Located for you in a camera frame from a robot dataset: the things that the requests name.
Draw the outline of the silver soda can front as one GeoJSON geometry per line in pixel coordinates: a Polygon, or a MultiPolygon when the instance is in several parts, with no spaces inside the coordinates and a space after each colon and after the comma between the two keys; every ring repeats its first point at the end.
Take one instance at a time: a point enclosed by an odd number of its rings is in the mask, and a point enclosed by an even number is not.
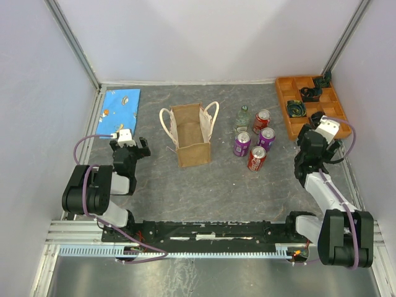
{"type": "Polygon", "coordinates": [[[254,133],[258,134],[263,128],[266,128],[270,122],[270,112],[269,110],[263,109],[256,113],[254,118],[254,123],[252,130],[254,133]]]}

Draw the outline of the blue patterned cloth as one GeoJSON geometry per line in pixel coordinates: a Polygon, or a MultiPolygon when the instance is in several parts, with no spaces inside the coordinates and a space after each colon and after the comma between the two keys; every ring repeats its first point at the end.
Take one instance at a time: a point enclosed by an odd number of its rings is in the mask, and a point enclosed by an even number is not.
{"type": "Polygon", "coordinates": [[[110,135],[121,129],[135,132],[140,89],[107,90],[96,134],[110,135]]]}

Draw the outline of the rolled black sock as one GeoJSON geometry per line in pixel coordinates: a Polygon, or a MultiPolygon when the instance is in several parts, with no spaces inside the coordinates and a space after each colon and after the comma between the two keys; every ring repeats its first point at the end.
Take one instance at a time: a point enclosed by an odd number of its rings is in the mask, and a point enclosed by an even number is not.
{"type": "Polygon", "coordinates": [[[315,129],[321,123],[321,118],[324,115],[325,113],[323,111],[317,111],[311,115],[309,122],[313,129],[315,129]]]}
{"type": "Polygon", "coordinates": [[[320,87],[303,87],[299,90],[301,99],[303,102],[319,102],[322,95],[322,89],[320,87]]]}

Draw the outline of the left corner aluminium post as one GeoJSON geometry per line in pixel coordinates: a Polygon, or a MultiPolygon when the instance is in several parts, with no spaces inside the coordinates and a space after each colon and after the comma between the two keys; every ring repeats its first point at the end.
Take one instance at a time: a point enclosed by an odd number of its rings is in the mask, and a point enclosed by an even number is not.
{"type": "Polygon", "coordinates": [[[78,62],[85,71],[89,81],[97,90],[99,90],[101,88],[101,83],[95,75],[93,68],[90,65],[77,37],[73,33],[71,26],[69,25],[69,22],[67,21],[66,16],[61,9],[61,6],[55,0],[44,0],[44,2],[47,5],[49,11],[52,13],[57,25],[61,29],[62,34],[67,40],[78,62]]]}

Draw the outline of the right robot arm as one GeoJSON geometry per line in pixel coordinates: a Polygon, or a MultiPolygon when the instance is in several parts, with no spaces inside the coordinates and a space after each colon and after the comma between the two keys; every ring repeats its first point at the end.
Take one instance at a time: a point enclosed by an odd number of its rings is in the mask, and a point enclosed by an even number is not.
{"type": "Polygon", "coordinates": [[[337,189],[325,169],[340,144],[335,136],[343,120],[323,116],[316,127],[305,124],[298,135],[295,177],[313,196],[324,217],[297,214],[284,226],[285,237],[298,242],[305,237],[317,246],[324,265],[349,269],[369,268],[374,259],[374,219],[358,210],[337,189]]]}

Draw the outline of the right corner aluminium post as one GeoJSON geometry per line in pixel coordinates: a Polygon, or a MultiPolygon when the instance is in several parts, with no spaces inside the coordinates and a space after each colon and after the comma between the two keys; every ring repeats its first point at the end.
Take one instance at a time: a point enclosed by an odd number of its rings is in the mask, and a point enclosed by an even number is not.
{"type": "Polygon", "coordinates": [[[357,8],[355,9],[354,13],[352,14],[350,20],[347,23],[346,28],[338,39],[338,42],[332,50],[332,53],[327,60],[321,74],[324,74],[327,71],[332,71],[332,69],[335,67],[337,61],[343,53],[343,50],[347,47],[350,38],[353,36],[355,30],[358,28],[359,23],[363,19],[371,3],[371,0],[361,0],[358,3],[357,8]]]}

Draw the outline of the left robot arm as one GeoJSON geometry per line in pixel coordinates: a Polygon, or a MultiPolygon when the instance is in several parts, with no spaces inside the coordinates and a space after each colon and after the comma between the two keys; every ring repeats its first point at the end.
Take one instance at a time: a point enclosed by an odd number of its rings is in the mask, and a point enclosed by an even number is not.
{"type": "Polygon", "coordinates": [[[111,196],[131,196],[136,189],[137,161],[151,156],[147,139],[140,137],[139,147],[133,139],[120,144],[111,140],[113,164],[76,165],[62,195],[62,208],[74,215],[96,217],[104,224],[116,227],[115,233],[123,241],[131,241],[137,234],[131,211],[117,206],[111,196]]]}

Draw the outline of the rolled black sock upper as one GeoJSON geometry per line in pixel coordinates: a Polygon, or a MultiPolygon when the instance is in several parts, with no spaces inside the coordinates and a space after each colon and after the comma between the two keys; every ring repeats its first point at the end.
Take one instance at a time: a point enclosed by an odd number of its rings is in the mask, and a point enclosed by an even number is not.
{"type": "Polygon", "coordinates": [[[319,102],[322,95],[322,89],[320,87],[303,87],[299,90],[301,99],[303,102],[319,102]]]}

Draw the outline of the corner aluminium post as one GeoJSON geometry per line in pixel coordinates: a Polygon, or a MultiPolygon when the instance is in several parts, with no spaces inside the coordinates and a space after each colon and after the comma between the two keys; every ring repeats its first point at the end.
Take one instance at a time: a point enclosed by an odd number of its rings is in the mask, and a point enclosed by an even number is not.
{"type": "Polygon", "coordinates": [[[69,25],[69,22],[67,21],[66,16],[61,9],[61,6],[55,0],[44,0],[44,2],[47,5],[49,11],[52,13],[57,25],[61,29],[62,34],[67,40],[78,62],[85,71],[89,81],[97,90],[99,90],[101,88],[101,83],[95,75],[93,68],[90,65],[77,37],[73,33],[71,26],[69,25]]]}
{"type": "Polygon", "coordinates": [[[359,23],[363,19],[371,3],[371,0],[361,0],[358,3],[357,8],[355,9],[354,13],[352,14],[350,20],[347,23],[346,28],[338,39],[338,42],[332,50],[332,53],[327,60],[321,74],[324,74],[327,71],[332,71],[332,69],[335,67],[337,61],[343,53],[343,50],[347,47],[350,38],[353,36],[355,30],[358,28],[359,23]]]}

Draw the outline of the red soda can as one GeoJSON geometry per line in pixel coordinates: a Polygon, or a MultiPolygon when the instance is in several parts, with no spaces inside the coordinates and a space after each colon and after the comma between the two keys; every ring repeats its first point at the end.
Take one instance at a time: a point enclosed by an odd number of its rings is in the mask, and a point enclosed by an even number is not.
{"type": "Polygon", "coordinates": [[[249,152],[249,158],[247,161],[247,167],[251,171],[259,171],[265,162],[267,152],[261,146],[255,146],[249,152]]]}

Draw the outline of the purple soda can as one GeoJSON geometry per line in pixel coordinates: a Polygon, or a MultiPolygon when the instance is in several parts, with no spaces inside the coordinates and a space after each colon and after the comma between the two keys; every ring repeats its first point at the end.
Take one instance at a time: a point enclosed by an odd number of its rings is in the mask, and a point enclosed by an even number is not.
{"type": "Polygon", "coordinates": [[[236,135],[233,153],[237,157],[244,157],[248,154],[251,144],[251,136],[248,132],[243,131],[236,135]]]}
{"type": "Polygon", "coordinates": [[[275,141],[275,131],[270,127],[263,128],[257,140],[257,145],[261,146],[268,153],[275,141]]]}

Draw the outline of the rolled sock corner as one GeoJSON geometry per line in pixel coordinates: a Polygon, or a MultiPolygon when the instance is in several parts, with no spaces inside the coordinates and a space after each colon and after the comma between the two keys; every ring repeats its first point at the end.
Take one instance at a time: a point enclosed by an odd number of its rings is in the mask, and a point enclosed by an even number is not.
{"type": "Polygon", "coordinates": [[[313,82],[316,88],[330,88],[332,80],[331,70],[326,71],[322,76],[313,78],[313,82]]]}

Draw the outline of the orange compartment tray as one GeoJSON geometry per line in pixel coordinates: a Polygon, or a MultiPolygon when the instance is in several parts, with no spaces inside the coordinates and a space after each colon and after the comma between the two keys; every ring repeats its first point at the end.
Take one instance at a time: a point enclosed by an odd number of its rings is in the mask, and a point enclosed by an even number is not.
{"type": "Polygon", "coordinates": [[[275,79],[275,88],[290,140],[296,140],[302,126],[308,123],[311,116],[318,111],[323,111],[329,117],[347,120],[333,85],[322,89],[322,95],[319,97],[318,102],[307,102],[304,104],[306,108],[305,116],[289,117],[287,103],[291,100],[301,101],[299,90],[303,87],[314,87],[315,78],[316,76],[291,76],[275,79]]]}

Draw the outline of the brown paper bag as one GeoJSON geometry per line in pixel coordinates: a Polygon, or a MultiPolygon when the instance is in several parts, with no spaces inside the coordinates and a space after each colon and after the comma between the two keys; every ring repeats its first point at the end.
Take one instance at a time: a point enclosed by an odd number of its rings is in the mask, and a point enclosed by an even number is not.
{"type": "Polygon", "coordinates": [[[160,123],[175,145],[181,168],[211,162],[213,129],[220,104],[213,101],[206,107],[200,103],[172,106],[159,112],[160,123]]]}

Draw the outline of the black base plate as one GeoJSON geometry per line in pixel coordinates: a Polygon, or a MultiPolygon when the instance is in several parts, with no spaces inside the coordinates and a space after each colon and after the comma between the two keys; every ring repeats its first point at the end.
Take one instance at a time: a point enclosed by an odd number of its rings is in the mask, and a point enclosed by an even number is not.
{"type": "Polygon", "coordinates": [[[104,226],[104,243],[130,243],[129,238],[168,253],[274,252],[276,245],[306,246],[308,239],[285,222],[153,222],[128,223],[116,231],[104,226]]]}

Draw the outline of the aluminium frame rail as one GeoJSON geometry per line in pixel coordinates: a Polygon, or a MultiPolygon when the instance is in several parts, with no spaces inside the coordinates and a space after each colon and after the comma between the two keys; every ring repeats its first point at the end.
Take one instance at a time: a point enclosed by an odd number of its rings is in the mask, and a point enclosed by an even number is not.
{"type": "MultiPolygon", "coordinates": [[[[52,221],[49,226],[48,234],[46,235],[45,244],[54,245],[121,245],[127,244],[126,242],[111,243],[102,242],[102,230],[97,226],[95,221],[70,221],[70,220],[55,220],[52,221]]],[[[288,246],[288,247],[303,247],[305,241],[299,239],[298,242],[292,242],[291,239],[287,241],[281,241],[281,239],[275,239],[273,234],[267,234],[265,239],[274,239],[276,246],[288,246]]],[[[209,240],[221,240],[220,238],[215,239],[214,235],[199,236],[199,241],[209,240]]],[[[374,245],[384,247],[385,243],[379,229],[377,221],[374,221],[374,245]]]]}

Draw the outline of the rolled green blue sock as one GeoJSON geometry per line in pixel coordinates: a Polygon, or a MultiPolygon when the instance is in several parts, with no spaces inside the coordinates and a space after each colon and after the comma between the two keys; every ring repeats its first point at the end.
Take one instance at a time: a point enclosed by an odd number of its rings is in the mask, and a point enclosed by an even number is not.
{"type": "Polygon", "coordinates": [[[307,114],[306,107],[301,100],[288,100],[286,110],[290,118],[303,118],[307,114]]]}

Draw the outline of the rolled black sock lower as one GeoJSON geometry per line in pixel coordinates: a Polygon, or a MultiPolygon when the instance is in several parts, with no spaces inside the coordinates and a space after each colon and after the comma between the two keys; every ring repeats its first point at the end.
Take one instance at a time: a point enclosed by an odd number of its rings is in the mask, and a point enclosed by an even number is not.
{"type": "Polygon", "coordinates": [[[315,129],[321,123],[321,118],[324,115],[325,113],[323,111],[317,111],[311,115],[309,122],[313,129],[315,129]]]}

